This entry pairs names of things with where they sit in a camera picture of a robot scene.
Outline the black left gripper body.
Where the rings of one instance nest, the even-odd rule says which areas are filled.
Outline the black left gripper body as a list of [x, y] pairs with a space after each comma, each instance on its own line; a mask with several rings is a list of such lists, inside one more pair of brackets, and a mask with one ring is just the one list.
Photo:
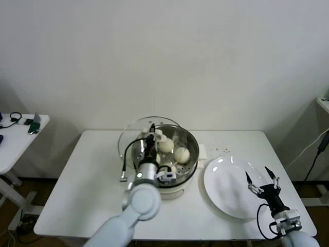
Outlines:
[[146, 138], [146, 148], [145, 148], [145, 159], [149, 162], [156, 162], [157, 151], [154, 141], [154, 136], [148, 136]]

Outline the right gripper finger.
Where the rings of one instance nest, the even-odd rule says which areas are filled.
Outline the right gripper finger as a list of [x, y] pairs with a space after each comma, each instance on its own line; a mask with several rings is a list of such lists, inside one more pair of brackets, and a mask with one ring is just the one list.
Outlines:
[[265, 169], [266, 169], [267, 173], [269, 174], [270, 178], [273, 181], [274, 188], [280, 188], [280, 186], [279, 186], [279, 177], [276, 177], [276, 175], [268, 167], [265, 166]]
[[259, 186], [255, 185], [247, 171], [245, 172], [246, 178], [247, 178], [247, 183], [248, 183], [248, 189], [253, 193], [253, 194], [262, 194], [264, 192], [263, 189], [261, 189]]

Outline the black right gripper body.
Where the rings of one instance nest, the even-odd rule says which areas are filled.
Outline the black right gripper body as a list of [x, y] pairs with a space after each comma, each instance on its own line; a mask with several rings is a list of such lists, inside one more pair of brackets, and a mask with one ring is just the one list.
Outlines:
[[279, 197], [281, 189], [275, 187], [274, 184], [267, 184], [260, 187], [261, 192], [258, 193], [258, 197], [266, 200], [270, 210], [287, 210], [287, 207]]

